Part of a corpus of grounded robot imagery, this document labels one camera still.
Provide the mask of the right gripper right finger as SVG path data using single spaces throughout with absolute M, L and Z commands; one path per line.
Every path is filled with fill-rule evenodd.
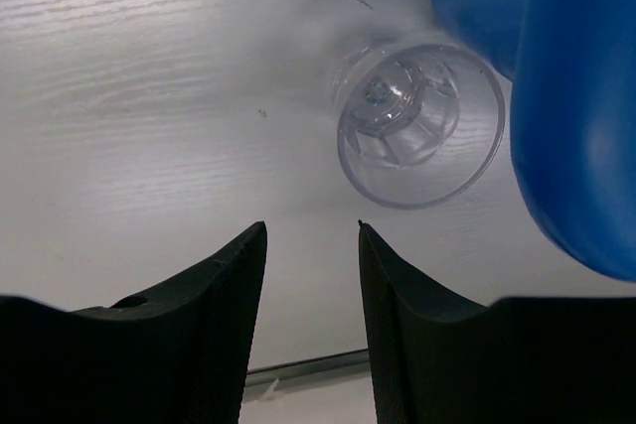
M 381 423 L 631 423 L 635 302 L 473 302 L 403 260 L 367 223 L 359 269 Z

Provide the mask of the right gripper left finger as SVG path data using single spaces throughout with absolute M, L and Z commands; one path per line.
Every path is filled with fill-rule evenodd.
M 256 222 L 109 307 L 1 300 L 5 423 L 235 423 L 267 251 Z

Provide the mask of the clear cup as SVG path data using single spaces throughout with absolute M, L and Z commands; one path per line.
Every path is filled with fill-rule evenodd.
M 493 161 L 506 123 L 491 68 L 448 44 L 363 49 L 343 60 L 331 100 L 345 176 L 363 197 L 396 210 L 466 191 Z

